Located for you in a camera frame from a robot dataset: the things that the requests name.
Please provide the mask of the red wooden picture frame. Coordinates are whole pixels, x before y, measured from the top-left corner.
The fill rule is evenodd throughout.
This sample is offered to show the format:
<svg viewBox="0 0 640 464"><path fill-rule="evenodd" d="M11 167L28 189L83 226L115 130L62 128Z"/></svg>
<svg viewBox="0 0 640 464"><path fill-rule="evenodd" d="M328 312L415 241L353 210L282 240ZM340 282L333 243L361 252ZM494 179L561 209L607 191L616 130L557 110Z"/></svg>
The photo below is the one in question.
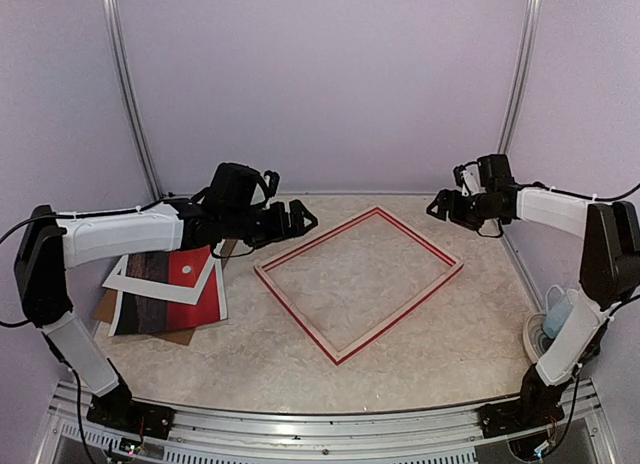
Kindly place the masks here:
<svg viewBox="0 0 640 464"><path fill-rule="evenodd" d="M254 270L327 358L340 365L462 268L461 259L390 211L372 206Z"/></svg>

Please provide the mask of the white mat board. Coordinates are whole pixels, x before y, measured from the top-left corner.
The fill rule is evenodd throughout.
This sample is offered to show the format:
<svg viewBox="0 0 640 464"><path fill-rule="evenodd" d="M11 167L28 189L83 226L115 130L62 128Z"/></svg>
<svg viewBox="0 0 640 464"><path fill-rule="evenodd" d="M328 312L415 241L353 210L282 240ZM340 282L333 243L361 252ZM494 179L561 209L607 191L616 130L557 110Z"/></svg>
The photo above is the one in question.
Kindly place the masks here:
<svg viewBox="0 0 640 464"><path fill-rule="evenodd" d="M205 247L192 251L122 256L103 287L141 297L195 306L219 275L219 260Z"/></svg>

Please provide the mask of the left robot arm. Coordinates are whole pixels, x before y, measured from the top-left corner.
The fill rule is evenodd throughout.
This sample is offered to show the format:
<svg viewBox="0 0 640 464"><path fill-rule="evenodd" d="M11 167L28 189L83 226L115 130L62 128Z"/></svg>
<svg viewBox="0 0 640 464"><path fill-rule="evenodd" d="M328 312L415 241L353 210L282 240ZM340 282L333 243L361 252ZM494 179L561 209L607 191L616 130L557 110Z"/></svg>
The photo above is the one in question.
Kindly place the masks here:
<svg viewBox="0 0 640 464"><path fill-rule="evenodd" d="M127 429L139 420L139 405L94 341L86 319L77 315L69 280L100 280L124 255L216 248L228 239L259 249L304 236L317 225L299 200L212 210L171 199L86 214L56 213L41 205L2 237L22 234L13 272L25 323L39 329L61 362L101 399L102 414Z"/></svg>

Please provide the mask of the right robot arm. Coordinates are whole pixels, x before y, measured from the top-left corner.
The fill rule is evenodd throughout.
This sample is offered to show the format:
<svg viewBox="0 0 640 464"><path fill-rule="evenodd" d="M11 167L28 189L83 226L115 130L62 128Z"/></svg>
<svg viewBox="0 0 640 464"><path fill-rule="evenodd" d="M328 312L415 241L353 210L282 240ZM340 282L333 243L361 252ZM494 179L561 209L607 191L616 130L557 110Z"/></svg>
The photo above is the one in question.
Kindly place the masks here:
<svg viewBox="0 0 640 464"><path fill-rule="evenodd" d="M427 215L471 231L488 221L541 224L581 246L571 312L551 347L526 371L507 413L521 428L558 418L560 398L597 352L609 322L639 291L639 213L628 199L579 197L540 184L506 184L473 193L441 190Z"/></svg>

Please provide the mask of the white plate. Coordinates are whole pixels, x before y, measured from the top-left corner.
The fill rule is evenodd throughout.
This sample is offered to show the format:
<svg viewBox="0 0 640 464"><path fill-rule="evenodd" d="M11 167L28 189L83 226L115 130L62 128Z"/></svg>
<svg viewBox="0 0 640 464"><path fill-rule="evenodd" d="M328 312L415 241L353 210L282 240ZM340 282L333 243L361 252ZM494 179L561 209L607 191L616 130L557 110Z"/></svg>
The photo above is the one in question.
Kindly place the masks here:
<svg viewBox="0 0 640 464"><path fill-rule="evenodd" d="M522 341L525 352L532 364L536 364L553 346L553 342L565 327L565 323L560 324L557 329L557 335L550 337L544 332L545 320L546 315L544 313L535 313L527 318L523 327Z"/></svg>

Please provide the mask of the right aluminium corner post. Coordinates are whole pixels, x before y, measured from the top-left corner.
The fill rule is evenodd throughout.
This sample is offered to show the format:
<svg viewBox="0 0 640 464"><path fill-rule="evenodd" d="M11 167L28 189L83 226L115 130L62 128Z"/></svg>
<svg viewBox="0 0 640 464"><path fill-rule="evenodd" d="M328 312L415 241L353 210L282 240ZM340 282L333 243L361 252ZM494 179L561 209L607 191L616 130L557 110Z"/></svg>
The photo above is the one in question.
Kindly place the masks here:
<svg viewBox="0 0 640 464"><path fill-rule="evenodd" d="M512 147L534 54L541 6L542 0L526 0L514 75L498 141L497 153L501 155L507 155Z"/></svg>

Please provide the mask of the aluminium corner post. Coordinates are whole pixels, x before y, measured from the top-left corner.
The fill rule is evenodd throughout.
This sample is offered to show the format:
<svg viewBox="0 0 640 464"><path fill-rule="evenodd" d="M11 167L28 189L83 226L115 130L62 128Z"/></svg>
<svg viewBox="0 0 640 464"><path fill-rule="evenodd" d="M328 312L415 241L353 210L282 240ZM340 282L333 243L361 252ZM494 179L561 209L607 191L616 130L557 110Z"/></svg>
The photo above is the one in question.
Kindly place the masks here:
<svg viewBox="0 0 640 464"><path fill-rule="evenodd" d="M501 155L507 155L512 147L534 54L541 6L542 0L526 0L514 75L498 141L497 153Z"/></svg>
<svg viewBox="0 0 640 464"><path fill-rule="evenodd" d="M163 195L163 190L147 142L135 95L133 79L129 69L124 31L119 13L119 2L118 0L101 1L115 66L116 79L120 89L125 116L131 131L133 145L142 168L148 191L154 199L159 199Z"/></svg>

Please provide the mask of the back aluminium rail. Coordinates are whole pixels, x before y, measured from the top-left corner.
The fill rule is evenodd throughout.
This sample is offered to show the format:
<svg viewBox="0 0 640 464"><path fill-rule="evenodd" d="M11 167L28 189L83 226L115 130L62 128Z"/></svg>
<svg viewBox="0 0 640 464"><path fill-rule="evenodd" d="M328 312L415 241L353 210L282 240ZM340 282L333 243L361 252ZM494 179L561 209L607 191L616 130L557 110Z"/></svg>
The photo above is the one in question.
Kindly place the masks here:
<svg viewBox="0 0 640 464"><path fill-rule="evenodd" d="M427 190L426 192L409 191L278 191L273 198L314 197L314 196L436 196L441 190Z"/></svg>

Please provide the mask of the front aluminium rail base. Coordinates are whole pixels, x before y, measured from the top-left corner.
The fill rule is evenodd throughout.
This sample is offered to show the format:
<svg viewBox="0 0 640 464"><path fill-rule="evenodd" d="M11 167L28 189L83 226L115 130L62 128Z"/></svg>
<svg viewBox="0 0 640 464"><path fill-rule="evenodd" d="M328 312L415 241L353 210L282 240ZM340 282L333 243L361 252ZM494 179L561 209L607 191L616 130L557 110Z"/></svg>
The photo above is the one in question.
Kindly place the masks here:
<svg viewBox="0 0 640 464"><path fill-rule="evenodd" d="M90 395L61 382L45 414L35 463L83 463L90 449L99 463L515 463L514 450L545 435L562 439L547 463L617 463L620 458L592 382L562 398L571 421L511 435L484 436L480 402L410 411L286 415L175 405L165 439L132 440L104 426L78 423Z"/></svg>

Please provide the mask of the left aluminium corner post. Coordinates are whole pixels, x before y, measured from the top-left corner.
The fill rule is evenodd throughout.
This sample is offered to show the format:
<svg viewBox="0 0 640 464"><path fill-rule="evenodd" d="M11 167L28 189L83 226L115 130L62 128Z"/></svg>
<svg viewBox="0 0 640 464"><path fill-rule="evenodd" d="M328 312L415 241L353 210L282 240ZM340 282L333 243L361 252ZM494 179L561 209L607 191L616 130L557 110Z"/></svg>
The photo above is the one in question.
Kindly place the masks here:
<svg viewBox="0 0 640 464"><path fill-rule="evenodd" d="M119 2L118 0L101 1L115 66L116 79L120 89L125 116L131 131L133 145L142 168L148 191L154 199L159 199L163 195L163 190L147 142L135 95L133 79L129 69L124 31L119 13Z"/></svg>

